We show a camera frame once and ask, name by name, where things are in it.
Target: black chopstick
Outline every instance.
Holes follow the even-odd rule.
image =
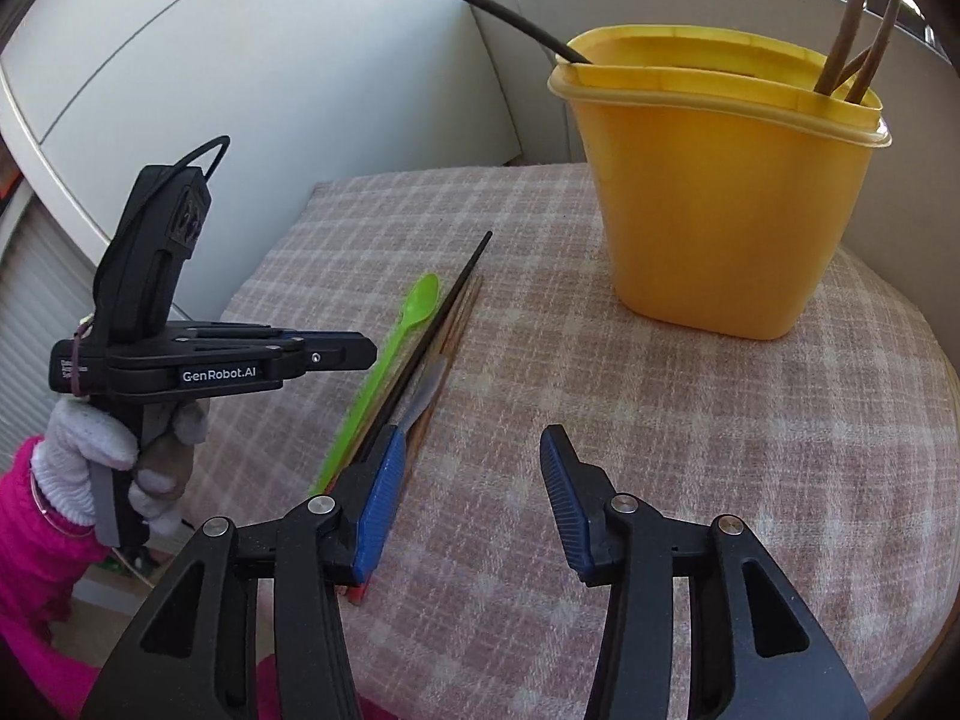
[[[370,454],[370,450],[373,448],[373,442],[376,441],[376,437],[380,435],[380,431],[383,429],[384,425],[387,424],[391,415],[394,413],[395,408],[397,408],[397,403],[400,403],[400,399],[403,397],[403,393],[406,391],[407,385],[410,384],[410,380],[413,378],[414,373],[416,373],[416,369],[419,367],[419,364],[422,362],[422,360],[424,360],[424,355],[426,355],[427,349],[430,348],[430,344],[433,343],[434,338],[440,331],[440,327],[443,325],[443,321],[453,308],[453,304],[457,302],[457,298],[459,298],[460,293],[464,288],[464,284],[467,283],[467,279],[469,279],[470,274],[473,273],[473,269],[476,267],[477,260],[480,259],[480,255],[483,254],[483,250],[487,248],[487,244],[490,242],[492,237],[493,231],[488,230],[487,234],[480,242],[480,245],[473,252],[472,257],[467,260],[467,264],[464,266],[464,269],[460,271],[460,275],[457,276],[457,280],[453,282],[453,286],[450,287],[450,291],[443,299],[443,303],[440,303],[440,308],[434,314],[433,319],[430,320],[430,324],[427,325],[424,334],[421,336],[421,339],[416,344],[416,347],[410,354],[410,357],[407,359],[406,365],[404,365],[402,370],[400,370],[400,376],[397,376],[397,381],[394,382],[390,392],[387,393],[387,397],[380,406],[380,410],[378,410],[376,416],[373,418],[373,422],[371,422],[370,427],[368,427],[366,435],[363,436],[363,442],[361,443],[356,454],[353,456],[354,461],[363,461],[366,459],[367,455]]]
[[[539,45],[547,47],[551,52],[562,56],[566,61],[573,64],[589,65],[590,60],[582,53],[573,50],[559,38],[555,38],[549,32],[541,29],[529,19],[525,19],[520,13],[515,13],[510,8],[502,6],[499,2],[493,0],[463,0],[486,11],[491,16],[495,16],[501,22],[508,23],[515,29],[519,29],[527,37],[532,37]]]

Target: checkered tablecloth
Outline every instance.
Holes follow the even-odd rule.
[[[382,341],[413,281],[451,284],[487,229],[483,290],[376,581],[343,608],[360,691],[405,720],[583,717],[607,593],[566,566],[539,475],[539,433],[560,422],[669,517],[746,519],[882,699],[957,596],[960,446],[933,334],[851,253],[790,334],[742,341],[617,301],[585,166],[399,173],[319,186],[224,318]],[[301,501],[362,376],[216,402],[192,517],[243,524]]]

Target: pink sleeve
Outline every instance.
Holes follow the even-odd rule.
[[[48,624],[67,618],[75,582],[109,551],[92,534],[64,536],[37,509],[30,459],[41,440],[27,440],[0,479],[0,635],[40,692],[70,720],[80,714],[97,670],[55,652]],[[89,530],[55,512],[49,517],[66,533]]]

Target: plastic spoon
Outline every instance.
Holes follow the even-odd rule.
[[[403,301],[403,309],[400,314],[400,321],[392,329],[390,336],[383,346],[383,351],[377,357],[373,370],[363,382],[353,406],[347,414],[347,419],[340,426],[337,436],[333,440],[333,446],[330,447],[323,459],[323,465],[320,466],[320,478],[317,480],[316,489],[323,491],[330,483],[330,480],[340,471],[340,465],[344,461],[344,455],[347,453],[349,445],[353,441],[353,435],[360,427],[363,416],[370,408],[371,402],[376,398],[376,391],[383,384],[383,379],[390,370],[390,363],[400,350],[400,345],[407,333],[413,330],[421,322],[430,319],[440,301],[440,279],[437,274],[424,274],[410,288],[406,299]]]

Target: yellow bucket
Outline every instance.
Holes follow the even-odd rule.
[[[550,90],[580,128],[613,288],[647,317],[779,338],[803,312],[853,213],[874,148],[863,104],[813,93],[826,57],[697,26],[608,26],[570,42]]]

